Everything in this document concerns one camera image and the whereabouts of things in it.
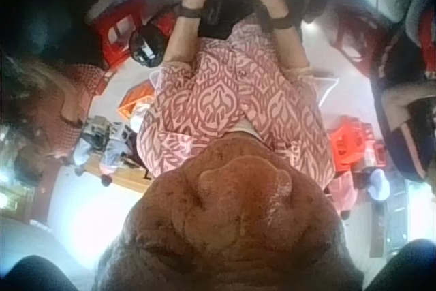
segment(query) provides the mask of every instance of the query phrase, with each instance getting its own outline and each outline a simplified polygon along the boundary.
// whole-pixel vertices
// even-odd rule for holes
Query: wooden table
[[[99,168],[100,158],[101,155],[94,153],[84,166],[88,173],[97,177],[102,175]],[[113,183],[141,193],[144,193],[153,182],[153,178],[148,170],[143,168],[130,168],[127,165],[119,167],[112,178]]]

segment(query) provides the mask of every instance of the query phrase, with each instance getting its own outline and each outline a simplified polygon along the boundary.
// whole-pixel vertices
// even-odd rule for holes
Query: wrist
[[[289,7],[284,0],[271,2],[266,5],[271,18],[283,18],[289,14]]]
[[[182,0],[182,6],[190,10],[199,10],[204,7],[206,0]]]

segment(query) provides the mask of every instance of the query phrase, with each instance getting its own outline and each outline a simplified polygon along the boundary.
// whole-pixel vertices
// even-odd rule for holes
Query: black wristband
[[[178,7],[178,17],[186,17],[186,18],[202,18],[203,17],[203,9],[192,10],[191,8],[183,7],[182,4]]]
[[[286,30],[291,27],[295,27],[298,21],[291,15],[291,12],[287,13],[285,17],[282,18],[271,18],[271,25],[277,30]]]

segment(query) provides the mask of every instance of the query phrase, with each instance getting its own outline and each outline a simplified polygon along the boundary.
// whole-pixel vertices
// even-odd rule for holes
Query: pink patterned dress
[[[159,68],[155,102],[138,133],[140,157],[158,177],[246,119],[269,149],[325,188],[334,164],[315,90],[284,74],[254,17],[227,40],[201,39],[194,63]]]

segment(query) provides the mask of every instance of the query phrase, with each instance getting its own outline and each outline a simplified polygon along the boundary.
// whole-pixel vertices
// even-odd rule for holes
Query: tiled floor
[[[345,58],[332,49],[322,32],[315,26],[305,27],[305,47],[314,68],[333,72],[340,82],[322,106],[327,128],[334,127],[339,115],[349,114],[372,123],[379,136],[379,128],[368,79],[356,71]],[[120,121],[116,108],[127,90],[149,77],[150,70],[128,60],[118,69],[104,94],[96,97],[90,115],[103,115],[111,121]],[[69,168],[63,168],[52,197],[48,225],[66,249],[88,269],[95,267],[98,258],[111,240],[119,233],[129,209],[140,194],[116,185],[104,188],[99,178],[84,174],[76,177]],[[347,234],[350,250],[363,271],[372,271],[366,262],[369,253],[368,225],[359,224],[368,219],[361,210],[353,214]]]

